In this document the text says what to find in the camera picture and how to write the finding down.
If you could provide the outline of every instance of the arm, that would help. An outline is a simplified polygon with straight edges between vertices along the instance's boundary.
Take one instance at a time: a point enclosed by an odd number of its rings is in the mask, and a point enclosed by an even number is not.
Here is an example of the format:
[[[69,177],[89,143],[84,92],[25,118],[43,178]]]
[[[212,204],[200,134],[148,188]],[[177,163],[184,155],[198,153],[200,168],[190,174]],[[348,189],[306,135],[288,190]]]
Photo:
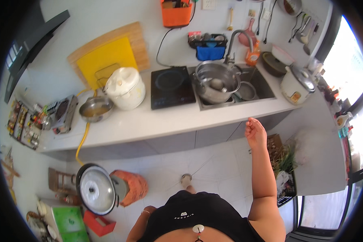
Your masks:
[[[150,215],[156,210],[153,206],[147,206],[144,208],[147,212],[141,212],[141,215],[137,219],[135,225],[131,229],[126,242],[136,242],[144,235],[145,229],[147,227],[147,222]]]
[[[253,118],[246,122],[245,136],[252,150],[253,203],[248,219],[266,241],[284,241],[285,225],[277,207],[276,179],[266,148],[266,131]]]

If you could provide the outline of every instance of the white tile floor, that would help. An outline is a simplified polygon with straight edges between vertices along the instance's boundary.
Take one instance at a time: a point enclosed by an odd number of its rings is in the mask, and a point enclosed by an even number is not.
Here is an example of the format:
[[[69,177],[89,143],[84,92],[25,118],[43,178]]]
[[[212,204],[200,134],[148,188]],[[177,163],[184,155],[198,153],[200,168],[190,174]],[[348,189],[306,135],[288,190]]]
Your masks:
[[[116,221],[113,236],[107,235],[93,241],[125,242],[126,237],[145,206],[160,207],[168,198],[182,189],[180,176],[193,175],[192,184],[196,191],[219,194],[228,201],[241,216],[246,217],[253,201],[251,174],[252,159],[246,139],[237,139],[204,148],[169,154],[146,156],[128,160],[94,161],[106,169],[126,170],[141,174],[148,182],[146,197],[125,208],[115,208],[106,216]],[[79,164],[67,164],[67,172],[77,173]],[[280,208],[286,224],[286,232],[293,228],[293,202]]]

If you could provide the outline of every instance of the hand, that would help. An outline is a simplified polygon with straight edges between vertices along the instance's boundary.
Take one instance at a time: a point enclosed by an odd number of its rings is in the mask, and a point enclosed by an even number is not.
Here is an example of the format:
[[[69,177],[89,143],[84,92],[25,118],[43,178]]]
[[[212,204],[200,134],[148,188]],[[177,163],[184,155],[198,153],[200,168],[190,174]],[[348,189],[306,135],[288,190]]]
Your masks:
[[[252,150],[261,148],[266,149],[266,131],[257,119],[248,119],[246,122],[245,136]]]
[[[147,206],[144,208],[144,211],[148,211],[150,214],[152,214],[157,208],[154,206]]]

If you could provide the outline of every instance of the black shirt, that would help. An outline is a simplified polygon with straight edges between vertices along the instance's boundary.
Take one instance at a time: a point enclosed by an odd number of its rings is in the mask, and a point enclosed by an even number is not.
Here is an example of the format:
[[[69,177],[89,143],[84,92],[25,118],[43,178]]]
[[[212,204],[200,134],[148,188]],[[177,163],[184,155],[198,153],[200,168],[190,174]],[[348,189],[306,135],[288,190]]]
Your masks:
[[[235,242],[264,241],[247,218],[218,194],[179,191],[149,217],[144,235],[138,242],[153,242],[170,231],[193,227],[197,224],[215,228]]]

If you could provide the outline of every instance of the white rice cooker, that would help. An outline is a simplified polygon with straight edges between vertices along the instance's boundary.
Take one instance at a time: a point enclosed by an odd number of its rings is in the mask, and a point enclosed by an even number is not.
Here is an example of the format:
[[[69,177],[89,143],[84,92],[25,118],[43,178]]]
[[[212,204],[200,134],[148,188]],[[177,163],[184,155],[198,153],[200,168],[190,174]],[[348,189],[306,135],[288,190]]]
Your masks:
[[[281,82],[281,92],[292,104],[303,103],[315,92],[315,85],[304,68],[295,65],[286,66],[286,74]]]
[[[122,110],[136,108],[145,98],[145,85],[133,67],[121,67],[113,72],[105,85],[107,96]]]

